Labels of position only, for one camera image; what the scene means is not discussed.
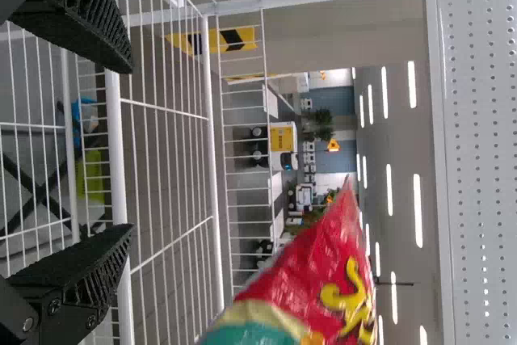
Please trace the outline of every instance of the white wire rack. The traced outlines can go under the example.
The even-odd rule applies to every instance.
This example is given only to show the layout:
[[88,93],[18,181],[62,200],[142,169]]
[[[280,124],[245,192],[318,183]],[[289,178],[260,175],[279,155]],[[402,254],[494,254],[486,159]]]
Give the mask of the white wire rack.
[[[259,271],[259,262],[272,255],[278,236],[269,136],[272,92],[267,76],[264,14],[260,10],[249,16],[253,23],[247,28],[254,34],[245,43],[255,48],[237,52],[232,50],[232,44],[221,43],[221,32],[238,27],[221,26],[216,17],[226,218],[223,239],[228,243],[230,295]],[[259,128],[262,135],[254,136],[254,128]],[[271,250],[257,254],[260,246],[270,246]]]

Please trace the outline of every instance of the warning sign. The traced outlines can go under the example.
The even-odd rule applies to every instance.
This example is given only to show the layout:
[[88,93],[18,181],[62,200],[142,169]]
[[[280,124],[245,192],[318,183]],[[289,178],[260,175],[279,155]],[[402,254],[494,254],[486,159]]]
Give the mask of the warning sign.
[[[175,48],[181,48],[188,55],[202,54],[202,39],[199,32],[174,33],[166,36],[166,39]],[[210,44],[210,53],[217,53],[217,29],[213,28],[208,31],[208,40]],[[219,45],[221,53],[233,52],[237,50],[253,50],[257,48],[255,44],[254,27],[237,27],[219,31]]]
[[334,138],[330,139],[328,146],[326,147],[328,151],[331,153],[336,153],[339,151],[339,143]]

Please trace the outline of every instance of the white perforated panel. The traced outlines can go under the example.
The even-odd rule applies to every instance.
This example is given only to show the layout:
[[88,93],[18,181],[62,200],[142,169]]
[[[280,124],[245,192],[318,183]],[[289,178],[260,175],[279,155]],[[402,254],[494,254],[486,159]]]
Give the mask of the white perforated panel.
[[517,0],[438,0],[456,343],[517,339]]

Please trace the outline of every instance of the red plastic bag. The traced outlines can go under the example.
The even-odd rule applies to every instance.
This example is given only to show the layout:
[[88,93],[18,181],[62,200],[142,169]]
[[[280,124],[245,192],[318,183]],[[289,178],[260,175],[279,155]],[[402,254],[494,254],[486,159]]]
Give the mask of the red plastic bag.
[[[235,297],[237,313],[227,309],[216,327],[262,320],[266,326],[284,330],[292,343],[374,344],[373,292],[359,210],[345,182],[324,217],[287,245],[272,267]],[[256,326],[244,327],[248,339],[261,335]]]

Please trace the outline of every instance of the fluorescent light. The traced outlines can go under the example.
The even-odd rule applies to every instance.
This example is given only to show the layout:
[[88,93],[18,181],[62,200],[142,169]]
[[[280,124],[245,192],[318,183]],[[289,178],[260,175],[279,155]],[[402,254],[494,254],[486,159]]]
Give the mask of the fluorescent light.
[[363,95],[359,95],[359,112],[360,112],[360,119],[361,119],[361,128],[364,128],[364,101],[363,101]]
[[393,189],[391,185],[391,165],[386,165],[386,195],[388,197],[388,214],[393,215]]
[[373,124],[372,84],[368,85],[368,115],[370,116],[370,125],[372,125]]
[[363,155],[363,185],[365,189],[368,189],[368,176],[366,174],[366,156]]
[[382,315],[379,316],[379,345],[385,345],[385,324],[382,322]]
[[427,345],[427,332],[422,325],[420,325],[420,345]]
[[380,247],[379,247],[379,242],[375,243],[375,275],[380,276]]
[[414,61],[407,61],[407,82],[410,87],[410,107],[415,108],[417,106],[417,82]]
[[370,255],[370,225],[366,223],[366,255]]
[[361,157],[359,154],[355,155],[355,160],[357,163],[357,180],[361,182]]
[[414,237],[417,246],[423,246],[422,232],[422,197],[420,187],[420,175],[413,174],[413,195],[414,195]]
[[382,109],[385,113],[385,119],[388,119],[388,82],[386,81],[386,67],[380,70],[380,78],[382,81]]
[[391,271],[391,314],[393,318],[393,323],[397,325],[398,323],[398,307],[397,307],[397,277],[395,276],[395,272]]

